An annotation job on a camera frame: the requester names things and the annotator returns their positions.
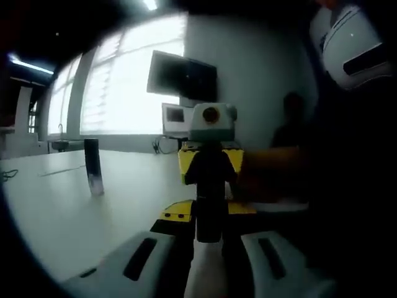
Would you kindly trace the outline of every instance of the desk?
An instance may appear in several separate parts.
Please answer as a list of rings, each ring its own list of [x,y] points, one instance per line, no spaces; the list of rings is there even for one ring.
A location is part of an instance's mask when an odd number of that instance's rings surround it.
[[[84,152],[27,156],[0,162],[18,169],[4,183],[7,202],[34,255],[57,281],[95,266],[140,230],[149,230],[170,204],[195,198],[184,186],[177,155],[100,150],[105,194],[91,197]],[[78,168],[49,176],[39,175]]]

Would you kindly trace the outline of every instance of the ceiling light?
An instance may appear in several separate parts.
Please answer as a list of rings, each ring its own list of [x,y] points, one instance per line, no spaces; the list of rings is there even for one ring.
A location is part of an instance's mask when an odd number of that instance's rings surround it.
[[[18,56],[12,53],[8,54],[8,58],[10,58],[10,60],[19,60]]]
[[[154,0],[143,0],[150,11],[157,9],[157,4]]]
[[[31,65],[31,64],[28,64],[28,63],[25,63],[25,62],[22,62],[22,61],[16,59],[15,57],[12,57],[12,58],[11,58],[11,62],[12,62],[13,64],[17,64],[17,65],[20,65],[20,66],[24,66],[24,67],[31,68],[31,69],[33,69],[33,70],[42,71],[42,72],[48,73],[48,74],[50,74],[50,75],[53,75],[53,74],[54,74],[53,71],[46,70],[46,69],[44,69],[44,68],[41,68],[41,67],[38,67],[38,66],[35,66],[35,65]]]

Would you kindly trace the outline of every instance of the robot eye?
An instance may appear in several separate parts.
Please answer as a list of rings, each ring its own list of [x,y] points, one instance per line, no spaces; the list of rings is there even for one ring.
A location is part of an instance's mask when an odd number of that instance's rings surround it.
[[[203,111],[203,118],[207,123],[214,124],[219,119],[219,112],[214,107],[208,107]]]

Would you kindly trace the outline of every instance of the tv screen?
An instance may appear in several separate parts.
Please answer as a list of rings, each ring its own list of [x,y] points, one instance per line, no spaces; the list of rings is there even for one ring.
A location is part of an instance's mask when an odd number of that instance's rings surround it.
[[[216,101],[216,68],[199,61],[153,51],[147,91]]]

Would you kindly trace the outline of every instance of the yellow panel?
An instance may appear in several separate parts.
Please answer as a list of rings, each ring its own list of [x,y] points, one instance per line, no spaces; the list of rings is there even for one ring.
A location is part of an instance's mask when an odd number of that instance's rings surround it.
[[[169,216],[167,217],[166,213],[168,212],[162,213],[159,219],[170,220],[171,222],[190,222],[190,219],[192,218],[190,215],[185,215],[183,216],[183,218],[180,218],[178,216],[179,214],[170,214],[170,213],[168,213]]]
[[[192,210],[192,203],[193,200],[188,200],[168,206],[162,212],[159,219],[170,220],[172,222],[190,222],[192,218],[190,215],[190,211]]]
[[[234,171],[239,174],[241,171],[241,164],[243,163],[244,150],[241,149],[225,149],[223,152],[229,156],[229,160],[233,165]]]
[[[183,151],[183,150],[179,150],[178,152],[179,169],[182,175],[182,183],[185,183],[186,172],[189,169],[193,157],[197,152],[198,151]],[[241,149],[224,149],[223,152],[225,152],[228,155],[229,160],[233,165],[234,171],[237,174],[239,174],[241,171],[241,164],[243,163],[244,151]]]
[[[228,201],[229,214],[256,214],[256,210],[238,202]]]

